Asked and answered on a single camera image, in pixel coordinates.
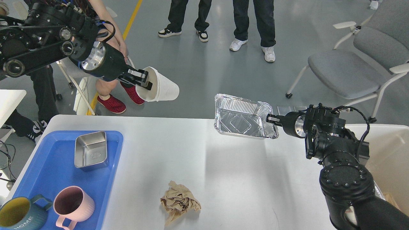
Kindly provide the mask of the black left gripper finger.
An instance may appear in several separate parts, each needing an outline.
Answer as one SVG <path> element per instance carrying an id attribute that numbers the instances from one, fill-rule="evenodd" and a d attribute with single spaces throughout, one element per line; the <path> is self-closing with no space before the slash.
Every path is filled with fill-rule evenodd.
<path id="1" fill-rule="evenodd" d="M 129 69 L 120 74 L 120 81 L 128 85 L 138 85 L 146 90 L 152 89 L 152 82 L 148 81 L 149 73 L 146 70 Z"/>

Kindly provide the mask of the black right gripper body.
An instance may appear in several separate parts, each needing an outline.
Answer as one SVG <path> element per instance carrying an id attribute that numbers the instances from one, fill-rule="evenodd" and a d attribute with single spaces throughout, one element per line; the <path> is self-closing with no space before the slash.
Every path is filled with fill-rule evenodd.
<path id="1" fill-rule="evenodd" d="M 305 138 L 304 131 L 305 113 L 289 112 L 281 118 L 281 125 L 284 132 L 292 137 Z"/>

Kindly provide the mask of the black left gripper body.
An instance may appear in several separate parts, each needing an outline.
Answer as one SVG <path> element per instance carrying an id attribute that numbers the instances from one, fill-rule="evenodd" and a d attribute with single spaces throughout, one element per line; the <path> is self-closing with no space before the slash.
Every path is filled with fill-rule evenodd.
<path id="1" fill-rule="evenodd" d="M 125 62 L 123 54 L 105 42 L 95 41 L 88 58 L 80 61 L 79 65 L 85 73 L 104 81 L 132 80 L 130 66 Z"/>

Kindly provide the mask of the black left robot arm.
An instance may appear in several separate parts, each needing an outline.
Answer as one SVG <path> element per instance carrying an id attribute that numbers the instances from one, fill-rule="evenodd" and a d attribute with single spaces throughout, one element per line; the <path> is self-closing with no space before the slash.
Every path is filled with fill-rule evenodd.
<path id="1" fill-rule="evenodd" d="M 85 73 L 104 81 L 152 89 L 149 73 L 128 65 L 121 52 L 107 44 L 114 32 L 99 32 L 106 20 L 92 19 L 62 3 L 35 3 L 25 20 L 1 19 L 7 23 L 1 26 L 1 78 L 20 77 L 71 58 Z"/>

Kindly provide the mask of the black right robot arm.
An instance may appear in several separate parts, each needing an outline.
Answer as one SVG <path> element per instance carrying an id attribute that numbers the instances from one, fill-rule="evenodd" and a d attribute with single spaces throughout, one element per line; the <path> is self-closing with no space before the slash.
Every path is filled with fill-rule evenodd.
<path id="1" fill-rule="evenodd" d="M 286 134 L 305 138 L 306 158 L 319 159 L 323 166 L 319 182 L 329 210 L 330 221 L 338 230 L 407 230 L 408 216 L 374 192 L 374 178 L 360 159 L 369 157 L 369 143 L 345 128 L 341 110 L 310 105 L 304 111 L 285 116 L 268 114 L 266 121 L 281 126 Z"/>

